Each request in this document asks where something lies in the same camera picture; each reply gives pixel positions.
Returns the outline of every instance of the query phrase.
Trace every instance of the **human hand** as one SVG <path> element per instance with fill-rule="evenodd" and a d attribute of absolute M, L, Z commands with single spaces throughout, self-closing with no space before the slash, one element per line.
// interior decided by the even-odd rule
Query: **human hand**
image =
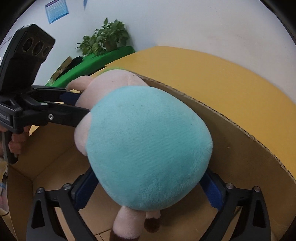
<path fill-rule="evenodd" d="M 11 153 L 19 155 L 22 151 L 25 142 L 29 137 L 29 131 L 31 126 L 24 127 L 24 132 L 22 134 L 12 134 L 11 141 L 8 143 L 8 147 Z M 6 132 L 7 129 L 0 126 L 0 132 Z M 0 156 L 3 157 L 3 146 L 0 145 Z"/>

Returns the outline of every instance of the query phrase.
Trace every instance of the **plush toy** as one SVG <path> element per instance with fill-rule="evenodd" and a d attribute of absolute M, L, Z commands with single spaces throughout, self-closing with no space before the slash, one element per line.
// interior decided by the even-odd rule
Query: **plush toy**
<path fill-rule="evenodd" d="M 172 95 L 122 69 L 67 86 L 90 109 L 75 129 L 100 184 L 121 209 L 110 241 L 156 232 L 160 210 L 186 196 L 204 175 L 213 142 L 202 119 Z"/>

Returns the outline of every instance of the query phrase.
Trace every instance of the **camera lens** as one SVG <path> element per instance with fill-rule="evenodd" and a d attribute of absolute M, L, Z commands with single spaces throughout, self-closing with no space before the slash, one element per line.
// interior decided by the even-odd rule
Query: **camera lens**
<path fill-rule="evenodd" d="M 33 44 L 33 38 L 27 39 L 22 47 L 22 50 L 24 52 L 27 52 L 31 48 L 32 44 Z"/>
<path fill-rule="evenodd" d="M 50 51 L 50 47 L 46 47 L 46 48 L 43 50 L 42 56 L 45 57 L 46 55 L 48 55 L 49 51 Z"/>
<path fill-rule="evenodd" d="M 38 55 L 41 50 L 43 49 L 44 43 L 42 41 L 39 41 L 35 47 L 33 48 L 33 55 Z"/>

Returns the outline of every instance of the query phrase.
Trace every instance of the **turquoise plush body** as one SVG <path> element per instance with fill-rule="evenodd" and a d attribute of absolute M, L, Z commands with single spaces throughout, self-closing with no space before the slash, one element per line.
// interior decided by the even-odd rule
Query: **turquoise plush body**
<path fill-rule="evenodd" d="M 86 143 L 102 187 L 119 205 L 161 210 L 204 175 L 213 148 L 202 119 L 172 95 L 146 86 L 112 91 L 91 110 Z"/>

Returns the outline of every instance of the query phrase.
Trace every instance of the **white wall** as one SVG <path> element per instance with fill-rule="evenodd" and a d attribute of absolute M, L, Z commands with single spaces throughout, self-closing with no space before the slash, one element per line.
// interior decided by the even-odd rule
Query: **white wall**
<path fill-rule="evenodd" d="M 75 44 L 108 17 L 126 23 L 137 51 L 166 45 L 210 53 L 261 75 L 296 103 L 296 46 L 259 0 L 88 0 L 85 11 L 83 0 L 66 0 L 70 14 L 48 24 L 50 1 L 37 0 L 7 35 L 36 23 L 56 38 L 36 84 L 45 84 L 68 56 L 78 56 Z"/>
<path fill-rule="evenodd" d="M 37 24 L 40 28 L 56 39 L 54 48 L 51 50 L 45 63 L 36 76 L 35 84 L 44 85 L 57 70 L 57 68 L 66 60 L 68 56 L 75 58 L 81 55 L 75 49 L 76 43 L 81 43 L 84 35 L 92 34 L 93 29 L 89 28 L 87 18 L 83 8 L 83 1 L 67 0 L 69 14 L 63 18 L 49 24 L 45 5 L 51 0 L 37 0 L 13 25 L 7 34 L 4 42 L 21 27 L 29 24 Z M 3 57 L 9 41 L 3 45 L 0 50 L 0 56 Z"/>
<path fill-rule="evenodd" d="M 106 17 L 127 24 L 135 50 L 188 48 L 235 62 L 296 103 L 296 46 L 259 0 L 88 0 L 92 28 Z"/>

